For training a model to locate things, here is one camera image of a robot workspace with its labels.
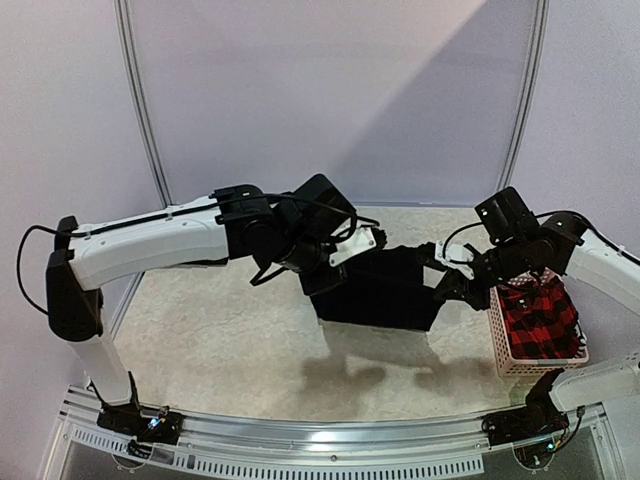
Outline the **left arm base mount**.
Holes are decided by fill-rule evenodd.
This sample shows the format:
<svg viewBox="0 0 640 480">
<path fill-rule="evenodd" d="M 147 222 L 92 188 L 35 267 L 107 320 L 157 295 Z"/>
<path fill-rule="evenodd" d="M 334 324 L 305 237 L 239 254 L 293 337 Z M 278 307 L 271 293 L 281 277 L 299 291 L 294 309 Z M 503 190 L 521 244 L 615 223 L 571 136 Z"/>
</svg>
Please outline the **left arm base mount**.
<svg viewBox="0 0 640 480">
<path fill-rule="evenodd" d="M 107 403 L 94 391 L 101 403 L 97 417 L 97 426 L 115 433 L 128 435 L 138 443 L 160 443 L 176 445 L 182 433 L 186 417 L 164 405 L 155 410 L 152 416 L 143 414 L 143 406 L 139 402 L 135 379 L 128 372 L 131 395 L 127 403 L 113 405 Z"/>
</svg>

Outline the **black garment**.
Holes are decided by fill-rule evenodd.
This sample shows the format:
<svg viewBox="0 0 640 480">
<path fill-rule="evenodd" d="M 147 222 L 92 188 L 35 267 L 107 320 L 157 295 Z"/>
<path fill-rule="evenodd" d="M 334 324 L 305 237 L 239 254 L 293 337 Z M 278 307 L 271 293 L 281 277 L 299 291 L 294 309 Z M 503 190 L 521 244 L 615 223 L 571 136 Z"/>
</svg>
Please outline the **black garment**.
<svg viewBox="0 0 640 480">
<path fill-rule="evenodd" d="M 427 332 L 445 304 L 424 284 L 424 245 L 366 252 L 346 262 L 346 280 L 311 297 L 319 319 Z"/>
</svg>

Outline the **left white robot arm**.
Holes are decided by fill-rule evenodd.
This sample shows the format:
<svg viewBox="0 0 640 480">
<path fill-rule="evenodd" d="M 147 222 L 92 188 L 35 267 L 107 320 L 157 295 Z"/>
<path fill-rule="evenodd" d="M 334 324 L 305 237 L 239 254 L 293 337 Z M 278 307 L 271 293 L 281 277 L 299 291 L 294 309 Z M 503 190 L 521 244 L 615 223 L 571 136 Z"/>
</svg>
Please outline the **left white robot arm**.
<svg viewBox="0 0 640 480">
<path fill-rule="evenodd" d="M 64 218 L 45 271 L 51 330 L 80 358 L 111 419 L 128 434 L 148 426 L 134 383 L 103 329 L 103 285 L 149 270 L 254 260 L 253 286 L 291 271 L 342 279 L 332 254 L 356 233 L 355 207 L 322 174 L 293 192 L 254 185 L 214 191 L 182 205 L 101 225 Z"/>
</svg>

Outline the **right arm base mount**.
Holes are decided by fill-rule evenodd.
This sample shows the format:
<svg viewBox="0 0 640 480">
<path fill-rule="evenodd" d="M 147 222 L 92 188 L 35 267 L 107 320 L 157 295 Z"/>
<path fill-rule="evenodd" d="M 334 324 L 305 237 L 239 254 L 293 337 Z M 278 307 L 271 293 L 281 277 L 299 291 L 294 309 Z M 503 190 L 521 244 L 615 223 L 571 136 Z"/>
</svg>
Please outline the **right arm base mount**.
<svg viewBox="0 0 640 480">
<path fill-rule="evenodd" d="M 564 373 L 556 369 L 545 373 L 525 397 L 523 406 L 485 415 L 481 429 L 491 446 L 514 443 L 562 430 L 564 443 L 570 422 L 565 410 L 551 400 L 553 382 Z"/>
</svg>

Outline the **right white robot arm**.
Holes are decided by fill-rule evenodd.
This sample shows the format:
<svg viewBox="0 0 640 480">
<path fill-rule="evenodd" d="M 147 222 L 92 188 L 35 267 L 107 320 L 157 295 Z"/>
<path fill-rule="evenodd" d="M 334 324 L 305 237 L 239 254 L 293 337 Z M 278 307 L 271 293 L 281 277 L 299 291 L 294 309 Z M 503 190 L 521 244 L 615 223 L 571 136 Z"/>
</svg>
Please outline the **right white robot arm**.
<svg viewBox="0 0 640 480">
<path fill-rule="evenodd" d="M 585 283 L 632 312 L 639 310 L 639 259 L 614 244 L 583 215 L 545 214 L 540 222 L 517 190 L 507 187 L 478 204 L 475 212 L 489 235 L 491 249 L 435 245 L 433 259 L 444 275 L 435 288 L 439 300 L 460 300 L 475 310 L 489 307 L 490 290 L 521 274 L 551 270 Z M 639 393 L 639 353 L 578 370 L 544 375 L 527 395 L 517 427 L 537 436 L 556 412 Z"/>
</svg>

